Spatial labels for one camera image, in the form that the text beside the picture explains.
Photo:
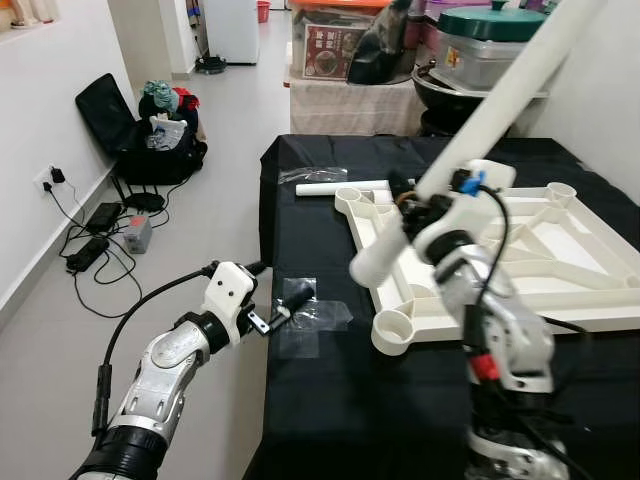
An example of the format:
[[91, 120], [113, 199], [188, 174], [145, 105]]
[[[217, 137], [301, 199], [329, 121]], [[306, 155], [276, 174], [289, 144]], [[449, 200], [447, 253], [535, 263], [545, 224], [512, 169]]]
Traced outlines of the grey electrical box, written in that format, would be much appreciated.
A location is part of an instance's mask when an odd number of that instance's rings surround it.
[[125, 250], [133, 255], [146, 253], [150, 244], [152, 233], [151, 216], [133, 215], [129, 216], [128, 223], [122, 228], [122, 238]]

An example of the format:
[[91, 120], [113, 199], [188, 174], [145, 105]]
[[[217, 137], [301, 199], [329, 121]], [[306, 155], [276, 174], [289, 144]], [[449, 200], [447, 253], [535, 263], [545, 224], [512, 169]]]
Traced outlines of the clear plastic wrap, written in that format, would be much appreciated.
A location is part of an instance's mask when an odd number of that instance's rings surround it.
[[348, 169], [343, 166], [301, 166], [280, 172], [276, 183], [335, 183], [347, 180]]

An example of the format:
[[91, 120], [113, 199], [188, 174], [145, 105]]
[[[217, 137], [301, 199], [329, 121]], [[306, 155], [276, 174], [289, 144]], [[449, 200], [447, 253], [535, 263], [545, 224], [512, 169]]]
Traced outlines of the white plastic table top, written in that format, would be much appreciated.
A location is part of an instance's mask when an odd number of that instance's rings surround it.
[[[640, 253], [579, 200], [575, 188], [552, 182], [504, 189], [500, 197], [509, 224], [499, 215], [477, 244], [490, 253], [507, 238], [500, 270], [525, 305], [589, 332], [640, 328]], [[371, 342], [384, 355], [461, 337], [460, 321], [445, 307], [433, 266], [413, 250], [399, 256], [370, 294], [375, 306]]]

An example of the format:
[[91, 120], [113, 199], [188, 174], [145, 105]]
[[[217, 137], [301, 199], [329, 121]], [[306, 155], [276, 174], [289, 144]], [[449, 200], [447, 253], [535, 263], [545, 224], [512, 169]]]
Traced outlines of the green lidded pot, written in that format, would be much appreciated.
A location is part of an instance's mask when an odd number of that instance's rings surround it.
[[448, 35], [494, 42], [527, 42], [549, 15], [524, 8], [507, 8], [507, 0], [483, 6], [456, 6], [444, 10], [438, 29]]

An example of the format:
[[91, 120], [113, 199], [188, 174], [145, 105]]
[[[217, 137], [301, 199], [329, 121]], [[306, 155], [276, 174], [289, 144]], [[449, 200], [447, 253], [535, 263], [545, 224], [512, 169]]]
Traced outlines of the black suitcase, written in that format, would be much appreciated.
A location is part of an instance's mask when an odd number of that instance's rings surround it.
[[148, 118], [163, 109], [146, 97], [141, 118], [134, 116], [113, 74], [104, 74], [78, 93], [76, 106], [97, 145], [115, 161], [116, 178], [131, 186], [178, 186], [204, 168], [209, 146], [197, 138], [198, 110], [175, 110], [170, 119], [187, 120], [188, 131], [177, 148], [155, 151], [145, 145], [151, 132]]

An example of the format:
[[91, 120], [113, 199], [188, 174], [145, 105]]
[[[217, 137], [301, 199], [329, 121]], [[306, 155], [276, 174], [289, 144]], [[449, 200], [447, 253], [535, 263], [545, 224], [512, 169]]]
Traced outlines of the white plastic table leg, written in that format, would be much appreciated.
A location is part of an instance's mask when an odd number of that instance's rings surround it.
[[[453, 165], [475, 159], [490, 160], [488, 154], [495, 143], [556, 73], [604, 5], [605, 0], [559, 0], [544, 26], [531, 37], [526, 49], [495, 83], [488, 99], [477, 106], [461, 131], [431, 165], [438, 161]], [[417, 180], [415, 193], [431, 165]], [[413, 247], [402, 232], [399, 214], [397, 220], [385, 221], [375, 241], [356, 253], [349, 265], [349, 274], [362, 287], [378, 287], [406, 250], [413, 250]]]
[[296, 196], [333, 196], [339, 189], [358, 189], [358, 191], [375, 191], [387, 189], [387, 180], [348, 180], [348, 182], [303, 183], [294, 187]]

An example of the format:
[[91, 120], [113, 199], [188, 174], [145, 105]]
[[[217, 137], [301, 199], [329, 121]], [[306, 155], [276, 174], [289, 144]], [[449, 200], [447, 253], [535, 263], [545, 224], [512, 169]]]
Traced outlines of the orange plastic lid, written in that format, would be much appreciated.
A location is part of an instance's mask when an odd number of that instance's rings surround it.
[[383, 9], [394, 0], [283, 0], [294, 9], [346, 8], [346, 9]]

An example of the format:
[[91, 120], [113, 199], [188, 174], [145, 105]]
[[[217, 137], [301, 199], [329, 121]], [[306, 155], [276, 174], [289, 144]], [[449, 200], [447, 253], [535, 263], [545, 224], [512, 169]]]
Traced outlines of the beige cloth covered table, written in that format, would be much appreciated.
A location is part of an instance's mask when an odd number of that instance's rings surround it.
[[292, 79], [287, 91], [294, 134], [412, 136], [425, 111], [408, 79], [394, 84]]

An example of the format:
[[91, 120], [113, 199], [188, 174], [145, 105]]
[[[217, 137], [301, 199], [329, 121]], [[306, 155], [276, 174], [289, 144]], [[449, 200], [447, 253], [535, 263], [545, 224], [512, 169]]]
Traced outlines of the red printed cardboard box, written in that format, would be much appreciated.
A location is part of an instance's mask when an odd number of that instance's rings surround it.
[[311, 81], [347, 81], [358, 41], [370, 26], [367, 22], [343, 26], [308, 20], [294, 24], [294, 76]]

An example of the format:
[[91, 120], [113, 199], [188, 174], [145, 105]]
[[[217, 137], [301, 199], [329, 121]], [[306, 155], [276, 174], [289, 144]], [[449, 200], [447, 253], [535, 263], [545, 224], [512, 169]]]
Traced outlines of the clear plastic container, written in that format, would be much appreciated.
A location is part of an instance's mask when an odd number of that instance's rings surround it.
[[440, 32], [430, 77], [453, 90], [492, 91], [529, 45], [531, 37], [520, 41], [493, 41]]

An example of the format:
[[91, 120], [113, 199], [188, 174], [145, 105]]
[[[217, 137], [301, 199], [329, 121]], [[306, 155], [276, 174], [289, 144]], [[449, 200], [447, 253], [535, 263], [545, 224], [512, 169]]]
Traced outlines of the black power strip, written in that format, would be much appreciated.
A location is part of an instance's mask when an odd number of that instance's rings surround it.
[[84, 273], [91, 268], [101, 255], [109, 251], [110, 239], [105, 237], [92, 237], [77, 252], [65, 259], [65, 271], [68, 274]]

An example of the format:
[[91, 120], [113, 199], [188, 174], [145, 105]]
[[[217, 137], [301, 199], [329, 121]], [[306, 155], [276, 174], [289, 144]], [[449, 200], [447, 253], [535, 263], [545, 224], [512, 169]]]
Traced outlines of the black mop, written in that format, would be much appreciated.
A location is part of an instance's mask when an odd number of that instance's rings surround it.
[[200, 0], [186, 0], [186, 14], [189, 27], [192, 29], [193, 40], [195, 40], [196, 72], [206, 74], [206, 76], [223, 73], [227, 69], [227, 60], [211, 54], [209, 32], [207, 32], [204, 10], [201, 8]]

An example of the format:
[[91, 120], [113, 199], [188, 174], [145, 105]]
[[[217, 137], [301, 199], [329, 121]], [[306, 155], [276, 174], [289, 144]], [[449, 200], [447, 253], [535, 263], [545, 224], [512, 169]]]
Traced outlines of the black plastic sheet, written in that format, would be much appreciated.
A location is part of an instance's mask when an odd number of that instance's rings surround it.
[[[352, 312], [346, 329], [321, 330], [317, 353], [302, 358], [269, 340], [264, 431], [246, 479], [461, 480], [470, 413], [465, 357], [457, 342], [426, 343], [406, 355], [372, 347], [369, 292], [349, 279], [355, 246], [330, 198], [298, 198], [280, 174], [343, 166], [349, 179], [420, 177], [448, 145], [442, 137], [280, 134], [259, 159], [261, 260], [284, 278], [315, 278], [320, 300]], [[517, 170], [516, 186], [562, 182], [632, 247], [640, 207], [554, 140], [507, 138], [489, 159]], [[585, 361], [580, 335], [556, 348], [556, 372], [577, 376], [556, 402], [573, 417], [558, 431], [573, 461], [596, 480], [637, 480], [640, 445], [639, 332], [596, 333]]]

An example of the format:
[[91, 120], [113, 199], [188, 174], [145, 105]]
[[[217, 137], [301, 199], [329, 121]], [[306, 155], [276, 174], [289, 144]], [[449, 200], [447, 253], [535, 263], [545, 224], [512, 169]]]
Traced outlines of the black wok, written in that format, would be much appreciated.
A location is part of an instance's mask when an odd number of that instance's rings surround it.
[[417, 99], [428, 110], [471, 113], [492, 93], [486, 90], [463, 90], [463, 88], [448, 86], [442, 79], [433, 76], [431, 69], [433, 67], [416, 67], [411, 72], [411, 81]]

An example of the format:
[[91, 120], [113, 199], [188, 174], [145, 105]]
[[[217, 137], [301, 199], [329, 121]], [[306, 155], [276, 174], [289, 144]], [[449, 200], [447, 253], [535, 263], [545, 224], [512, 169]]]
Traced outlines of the black router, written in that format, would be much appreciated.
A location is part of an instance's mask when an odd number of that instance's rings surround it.
[[152, 188], [151, 191], [143, 189], [140, 193], [128, 193], [122, 196], [122, 204], [127, 209], [134, 209], [140, 212], [160, 212], [166, 207], [166, 200], [160, 195], [159, 188]]

